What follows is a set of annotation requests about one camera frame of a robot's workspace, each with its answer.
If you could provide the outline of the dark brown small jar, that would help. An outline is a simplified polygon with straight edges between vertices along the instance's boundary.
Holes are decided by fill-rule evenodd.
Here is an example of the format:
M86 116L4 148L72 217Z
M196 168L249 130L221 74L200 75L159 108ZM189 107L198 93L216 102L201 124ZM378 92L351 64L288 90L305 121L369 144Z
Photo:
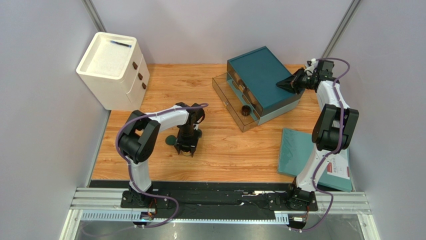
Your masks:
M241 115L247 117L251 114L251 107L249 105L243 105L241 107Z

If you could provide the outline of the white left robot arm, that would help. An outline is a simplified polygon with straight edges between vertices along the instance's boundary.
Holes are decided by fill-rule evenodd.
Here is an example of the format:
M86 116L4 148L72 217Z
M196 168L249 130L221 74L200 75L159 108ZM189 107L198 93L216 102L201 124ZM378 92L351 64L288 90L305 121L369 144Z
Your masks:
M151 113L133 111L115 138L115 147L126 161L130 177L129 187L123 192L121 207L147 208L156 202L149 173L152 155L159 133L177 127L171 145L178 154L193 156L203 132L200 123L206 117L206 103L191 106L179 102L172 107Z

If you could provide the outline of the transparent drawer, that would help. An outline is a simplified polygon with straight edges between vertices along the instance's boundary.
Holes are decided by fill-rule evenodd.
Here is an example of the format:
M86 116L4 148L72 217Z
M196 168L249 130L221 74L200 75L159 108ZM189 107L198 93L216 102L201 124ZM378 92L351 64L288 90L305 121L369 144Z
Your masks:
M258 126L260 121L259 115L253 106L245 100L245 96L228 73L213 77L212 86L243 133ZM242 116L241 114L241 108L244 105L251 107L249 116Z

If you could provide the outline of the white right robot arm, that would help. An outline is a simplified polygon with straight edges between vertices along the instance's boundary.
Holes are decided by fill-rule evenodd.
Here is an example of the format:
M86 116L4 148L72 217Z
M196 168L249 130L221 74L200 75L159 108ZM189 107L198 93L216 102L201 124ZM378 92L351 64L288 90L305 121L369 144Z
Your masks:
M311 135L312 153L286 192L284 202L291 210L309 209L313 204L317 181L329 162L349 147L359 119L359 111L345 102L340 91L340 79L351 66L348 61L340 59L346 64L346 70L335 77L335 61L336 57L313 58L307 61L306 68L302 67L276 83L278 88L297 95L304 90L314 90L322 108Z

